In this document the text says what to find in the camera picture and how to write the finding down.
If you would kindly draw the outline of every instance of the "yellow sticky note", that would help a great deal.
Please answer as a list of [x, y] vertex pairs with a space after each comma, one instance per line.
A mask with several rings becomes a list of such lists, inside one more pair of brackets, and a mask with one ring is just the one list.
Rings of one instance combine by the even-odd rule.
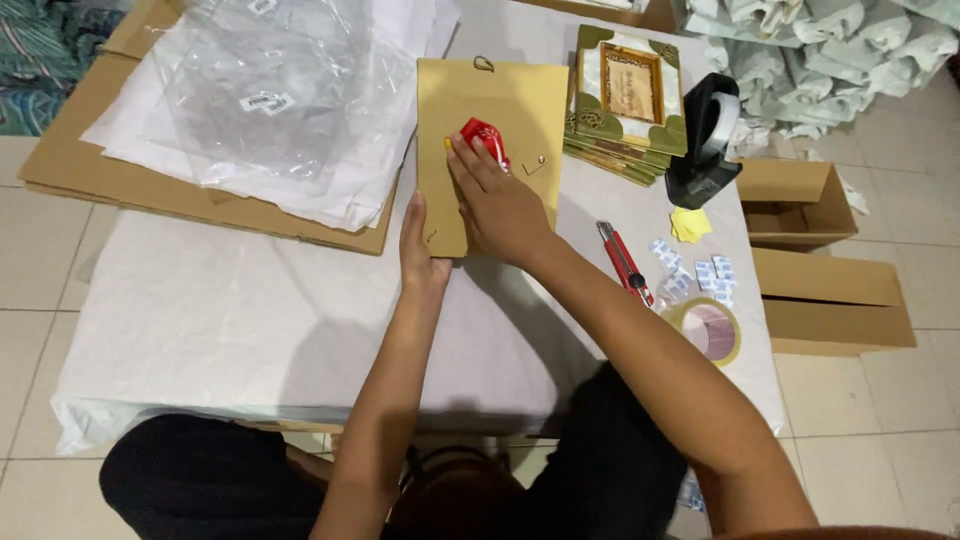
[[687, 210], [676, 208], [670, 214], [670, 222], [673, 224], [673, 233], [682, 242], [695, 243], [706, 233], [712, 233], [713, 227], [710, 226], [707, 215], [703, 209]]

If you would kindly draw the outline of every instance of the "person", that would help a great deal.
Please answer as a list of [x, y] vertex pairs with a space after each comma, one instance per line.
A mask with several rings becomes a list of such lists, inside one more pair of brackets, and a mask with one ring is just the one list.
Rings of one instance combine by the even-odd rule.
[[[453, 134], [451, 141], [447, 159], [472, 239], [540, 282], [608, 359], [574, 392], [557, 449], [530, 489], [501, 502], [495, 517], [479, 512], [484, 519], [463, 523], [459, 532], [385, 527], [452, 266], [429, 256], [422, 239], [427, 208], [415, 192], [400, 233], [396, 309], [335, 462], [285, 445], [278, 433], [186, 415], [153, 418], [116, 443], [100, 475], [107, 503], [137, 534], [661, 538], [689, 464], [714, 535], [876, 537], [811, 532], [818, 523], [804, 490], [750, 401], [679, 332], [556, 235], [539, 197], [502, 171], [479, 139], [471, 145]], [[488, 502], [468, 500], [474, 507]], [[799, 533], [763, 536], [787, 529]]]

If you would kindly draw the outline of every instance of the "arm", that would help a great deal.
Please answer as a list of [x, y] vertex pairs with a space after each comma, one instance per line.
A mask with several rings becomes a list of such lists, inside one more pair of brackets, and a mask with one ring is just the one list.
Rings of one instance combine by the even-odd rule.
[[422, 240], [425, 216], [423, 196], [415, 192], [400, 232], [400, 297], [344, 427], [311, 540], [379, 538], [398, 495], [451, 268], [449, 259], [427, 254]]
[[447, 156], [474, 240], [528, 272], [589, 333], [705, 485], [714, 533], [815, 527], [790, 462], [750, 401], [653, 310], [554, 234], [537, 195], [482, 144]]

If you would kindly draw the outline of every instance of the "stack of picture frames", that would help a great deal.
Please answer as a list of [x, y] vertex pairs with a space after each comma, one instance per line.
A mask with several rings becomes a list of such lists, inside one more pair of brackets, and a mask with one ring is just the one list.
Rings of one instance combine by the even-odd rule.
[[680, 53], [581, 25], [567, 91], [564, 152], [649, 186], [686, 154]]

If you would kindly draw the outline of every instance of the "white tablecloth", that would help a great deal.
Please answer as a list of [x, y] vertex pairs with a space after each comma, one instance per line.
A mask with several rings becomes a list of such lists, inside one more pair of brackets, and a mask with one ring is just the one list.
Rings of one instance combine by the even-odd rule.
[[[568, 13], [507, 1], [462, 0], [450, 58], [566, 64], [577, 27]], [[708, 72], [701, 43], [673, 43], [684, 89]], [[408, 156], [416, 155], [416, 142]], [[396, 301], [397, 235], [416, 184], [408, 159], [383, 257], [258, 233], [123, 211], [100, 255], [52, 403], [64, 426], [59, 451], [110, 440], [162, 411], [248, 419], [343, 422], [373, 362]], [[684, 256], [729, 257], [742, 330], [724, 373], [771, 428], [783, 409], [747, 231], [735, 185], [706, 206], [715, 233], [695, 245], [670, 236], [664, 182], [643, 188], [564, 156], [557, 231], [614, 275], [594, 222], [618, 228], [650, 283], [665, 268], [647, 246], [662, 237]], [[486, 258], [453, 272], [421, 401], [425, 428], [540, 430], [597, 366], [601, 353], [532, 279]]]

